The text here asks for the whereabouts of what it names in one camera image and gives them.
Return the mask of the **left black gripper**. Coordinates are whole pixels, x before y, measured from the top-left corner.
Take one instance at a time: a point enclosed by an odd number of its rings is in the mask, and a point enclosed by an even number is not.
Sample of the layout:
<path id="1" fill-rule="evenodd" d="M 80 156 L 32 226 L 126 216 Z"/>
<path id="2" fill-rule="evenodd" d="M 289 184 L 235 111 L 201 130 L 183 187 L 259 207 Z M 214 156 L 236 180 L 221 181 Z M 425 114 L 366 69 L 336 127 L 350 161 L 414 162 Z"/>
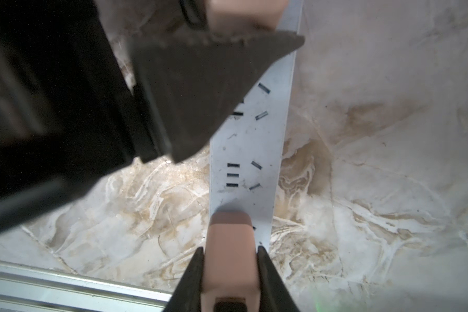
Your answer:
<path id="1" fill-rule="evenodd" d="M 93 1 L 0 1 L 0 233 L 158 158 Z"/>

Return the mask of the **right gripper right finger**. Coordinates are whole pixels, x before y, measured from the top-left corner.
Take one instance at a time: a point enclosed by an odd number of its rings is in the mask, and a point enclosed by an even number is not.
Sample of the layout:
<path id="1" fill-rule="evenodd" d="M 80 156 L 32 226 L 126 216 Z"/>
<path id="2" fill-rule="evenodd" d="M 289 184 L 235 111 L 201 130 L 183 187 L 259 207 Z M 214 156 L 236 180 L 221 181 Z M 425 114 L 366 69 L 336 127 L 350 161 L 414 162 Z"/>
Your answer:
<path id="1" fill-rule="evenodd" d="M 263 246 L 257 249 L 257 264 L 261 287 L 260 311 L 299 312 L 287 287 L 279 276 L 269 253 Z"/>

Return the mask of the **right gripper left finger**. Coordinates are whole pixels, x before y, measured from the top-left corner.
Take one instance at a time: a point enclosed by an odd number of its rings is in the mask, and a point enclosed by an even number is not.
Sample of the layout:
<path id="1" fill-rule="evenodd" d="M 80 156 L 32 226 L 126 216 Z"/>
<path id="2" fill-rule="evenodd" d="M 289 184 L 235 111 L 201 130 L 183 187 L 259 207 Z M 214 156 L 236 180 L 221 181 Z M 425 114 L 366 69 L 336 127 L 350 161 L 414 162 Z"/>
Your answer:
<path id="1" fill-rule="evenodd" d="M 185 272 L 163 312 L 199 312 L 204 271 L 204 248 L 194 252 Z"/>

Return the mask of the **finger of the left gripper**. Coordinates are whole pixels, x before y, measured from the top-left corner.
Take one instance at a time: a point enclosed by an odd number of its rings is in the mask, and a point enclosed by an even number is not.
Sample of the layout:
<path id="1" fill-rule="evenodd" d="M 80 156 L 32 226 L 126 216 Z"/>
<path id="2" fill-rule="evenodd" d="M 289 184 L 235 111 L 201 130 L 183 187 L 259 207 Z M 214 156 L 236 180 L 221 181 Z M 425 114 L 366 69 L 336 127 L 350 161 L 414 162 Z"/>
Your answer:
<path id="1" fill-rule="evenodd" d="M 292 31 L 193 31 L 133 41 L 133 94 L 146 128 L 137 156 L 149 162 L 166 155 L 175 163 L 194 156 L 256 81 L 304 42 Z"/>

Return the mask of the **grey-blue power strip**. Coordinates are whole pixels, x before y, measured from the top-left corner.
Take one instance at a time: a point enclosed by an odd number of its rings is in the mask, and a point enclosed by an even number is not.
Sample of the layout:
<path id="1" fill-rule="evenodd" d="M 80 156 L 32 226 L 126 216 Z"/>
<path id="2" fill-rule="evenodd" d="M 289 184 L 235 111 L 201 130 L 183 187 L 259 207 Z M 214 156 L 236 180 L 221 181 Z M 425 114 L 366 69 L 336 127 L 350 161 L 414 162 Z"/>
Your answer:
<path id="1" fill-rule="evenodd" d="M 210 213 L 244 211 L 269 248 L 296 52 L 276 61 L 210 141 Z"/>

